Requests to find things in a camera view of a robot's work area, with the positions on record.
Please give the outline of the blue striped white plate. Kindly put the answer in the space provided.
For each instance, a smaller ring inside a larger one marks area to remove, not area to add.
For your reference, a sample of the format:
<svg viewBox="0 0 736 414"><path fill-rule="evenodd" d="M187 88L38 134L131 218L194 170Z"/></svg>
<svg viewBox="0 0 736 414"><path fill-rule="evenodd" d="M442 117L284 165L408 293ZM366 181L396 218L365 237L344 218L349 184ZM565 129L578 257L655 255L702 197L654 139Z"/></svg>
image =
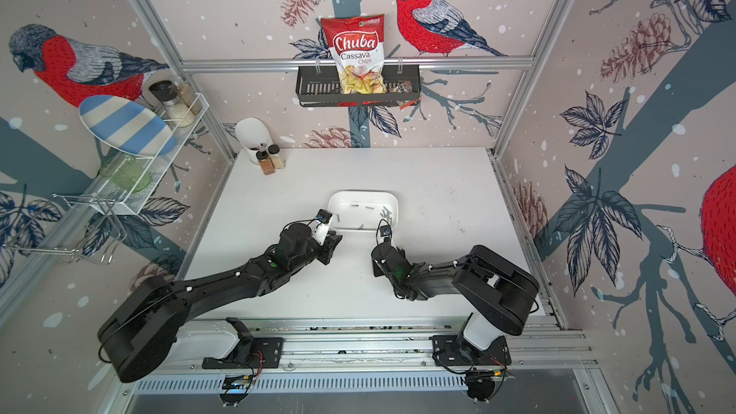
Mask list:
<svg viewBox="0 0 736 414"><path fill-rule="evenodd" d="M80 120L101 142L144 158L170 153L176 145L165 121L147 107L128 99L96 95L79 106Z"/></svg>

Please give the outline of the brown spice bottle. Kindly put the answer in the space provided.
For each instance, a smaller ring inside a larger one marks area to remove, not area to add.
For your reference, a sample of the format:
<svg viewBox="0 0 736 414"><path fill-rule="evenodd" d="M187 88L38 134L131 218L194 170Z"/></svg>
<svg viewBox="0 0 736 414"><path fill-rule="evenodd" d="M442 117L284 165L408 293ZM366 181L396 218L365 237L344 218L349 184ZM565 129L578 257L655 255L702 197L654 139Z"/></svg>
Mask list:
<svg viewBox="0 0 736 414"><path fill-rule="evenodd" d="M275 167L267 151L257 151L256 158L265 176L275 173Z"/></svg>

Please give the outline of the white plastic storage box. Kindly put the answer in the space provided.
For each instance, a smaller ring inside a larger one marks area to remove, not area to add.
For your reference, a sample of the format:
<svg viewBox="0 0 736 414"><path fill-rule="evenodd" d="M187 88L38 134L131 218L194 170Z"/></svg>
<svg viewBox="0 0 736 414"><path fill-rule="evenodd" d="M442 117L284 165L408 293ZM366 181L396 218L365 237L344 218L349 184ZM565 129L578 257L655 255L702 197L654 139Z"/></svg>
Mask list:
<svg viewBox="0 0 736 414"><path fill-rule="evenodd" d="M383 220L392 227L399 224L399 202L383 191L340 191L329 200L331 225L338 231L375 231Z"/></svg>

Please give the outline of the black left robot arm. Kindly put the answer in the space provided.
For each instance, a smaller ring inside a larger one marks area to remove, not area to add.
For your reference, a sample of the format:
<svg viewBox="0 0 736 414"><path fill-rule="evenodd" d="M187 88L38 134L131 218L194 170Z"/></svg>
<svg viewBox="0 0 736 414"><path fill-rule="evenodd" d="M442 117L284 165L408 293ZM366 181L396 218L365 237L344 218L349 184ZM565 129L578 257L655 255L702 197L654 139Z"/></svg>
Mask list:
<svg viewBox="0 0 736 414"><path fill-rule="evenodd" d="M312 233L295 222L263 254L220 273L191 280L146 279L98 331L100 350L118 379L133 383L160 366L185 323L240 300L270 294L313 261L327 266L342 241L334 230Z"/></svg>

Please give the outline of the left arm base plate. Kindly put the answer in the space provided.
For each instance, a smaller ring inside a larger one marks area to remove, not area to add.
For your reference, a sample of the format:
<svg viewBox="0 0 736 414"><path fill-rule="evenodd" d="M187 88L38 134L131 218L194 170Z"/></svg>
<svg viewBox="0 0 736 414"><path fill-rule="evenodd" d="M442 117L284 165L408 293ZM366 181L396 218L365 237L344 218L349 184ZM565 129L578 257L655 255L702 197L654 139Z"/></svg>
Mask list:
<svg viewBox="0 0 736 414"><path fill-rule="evenodd" d="M205 370L276 369L280 365L285 339L281 337L243 338L223 358L205 358Z"/></svg>

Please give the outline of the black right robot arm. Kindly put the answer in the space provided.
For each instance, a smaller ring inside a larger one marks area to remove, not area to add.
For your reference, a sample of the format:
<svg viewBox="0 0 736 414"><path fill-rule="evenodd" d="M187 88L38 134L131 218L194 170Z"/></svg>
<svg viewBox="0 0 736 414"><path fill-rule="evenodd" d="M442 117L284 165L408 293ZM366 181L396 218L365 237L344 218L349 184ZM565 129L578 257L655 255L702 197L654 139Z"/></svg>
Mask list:
<svg viewBox="0 0 736 414"><path fill-rule="evenodd" d="M474 246L455 261L411 264L406 251L385 240L372 250L371 259L374 275L387 278L402 300L463 296L475 311L463 326L458 345L479 353L502 335L521 335L529 315L539 307L538 281L484 245Z"/></svg>

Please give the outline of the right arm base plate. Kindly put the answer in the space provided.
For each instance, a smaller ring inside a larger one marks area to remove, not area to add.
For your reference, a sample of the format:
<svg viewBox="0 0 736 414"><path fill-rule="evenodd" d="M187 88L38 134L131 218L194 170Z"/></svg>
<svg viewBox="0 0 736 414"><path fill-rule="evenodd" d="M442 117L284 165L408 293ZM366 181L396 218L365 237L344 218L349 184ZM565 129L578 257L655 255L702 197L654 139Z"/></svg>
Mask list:
<svg viewBox="0 0 736 414"><path fill-rule="evenodd" d="M431 337L432 357L437 366L460 371L478 366L508 366L511 356L506 338L497 337L485 350L478 350L460 335L434 335Z"/></svg>

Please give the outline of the yellow spice bottle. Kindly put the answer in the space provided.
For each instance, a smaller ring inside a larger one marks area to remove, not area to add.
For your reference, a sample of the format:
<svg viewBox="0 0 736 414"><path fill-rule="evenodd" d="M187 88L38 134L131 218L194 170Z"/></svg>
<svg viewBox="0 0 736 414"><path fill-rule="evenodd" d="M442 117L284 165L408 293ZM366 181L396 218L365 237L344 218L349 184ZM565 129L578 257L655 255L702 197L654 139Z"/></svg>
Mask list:
<svg viewBox="0 0 736 414"><path fill-rule="evenodd" d="M273 167L276 170L283 170L286 168L286 161L281 152L281 148L278 145L272 144L268 147L268 154Z"/></svg>

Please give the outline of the white utensil holder cup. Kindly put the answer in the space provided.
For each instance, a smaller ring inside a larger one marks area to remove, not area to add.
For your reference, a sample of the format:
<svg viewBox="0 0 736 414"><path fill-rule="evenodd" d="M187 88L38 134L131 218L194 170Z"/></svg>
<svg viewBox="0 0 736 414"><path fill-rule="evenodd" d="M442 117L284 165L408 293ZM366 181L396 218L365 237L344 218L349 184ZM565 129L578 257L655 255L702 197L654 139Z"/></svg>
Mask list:
<svg viewBox="0 0 736 414"><path fill-rule="evenodd" d="M237 122L235 136L254 165L259 164L257 158L258 151L261 149L266 150L273 144L266 125L261 120L253 117Z"/></svg>

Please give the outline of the black lid spice grinder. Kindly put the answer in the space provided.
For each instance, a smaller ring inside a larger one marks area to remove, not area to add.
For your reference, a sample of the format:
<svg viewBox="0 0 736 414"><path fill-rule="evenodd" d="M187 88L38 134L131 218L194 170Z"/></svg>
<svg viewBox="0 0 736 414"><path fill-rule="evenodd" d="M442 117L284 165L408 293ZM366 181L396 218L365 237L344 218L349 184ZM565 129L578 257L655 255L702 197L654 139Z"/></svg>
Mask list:
<svg viewBox="0 0 736 414"><path fill-rule="evenodd" d="M195 122L195 114L191 107L180 100L174 83L170 80L155 82L149 92L163 105L168 119L179 128L186 128Z"/></svg>

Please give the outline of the red Chuba chips bag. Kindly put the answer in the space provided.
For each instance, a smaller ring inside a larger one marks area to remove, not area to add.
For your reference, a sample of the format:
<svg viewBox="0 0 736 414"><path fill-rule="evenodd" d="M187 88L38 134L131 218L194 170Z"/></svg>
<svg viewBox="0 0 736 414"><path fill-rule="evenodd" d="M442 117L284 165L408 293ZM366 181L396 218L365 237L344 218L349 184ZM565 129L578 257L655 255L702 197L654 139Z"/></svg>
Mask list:
<svg viewBox="0 0 736 414"><path fill-rule="evenodd" d="M343 94L387 92L383 79L384 15L321 20L328 49L337 65Z"/></svg>

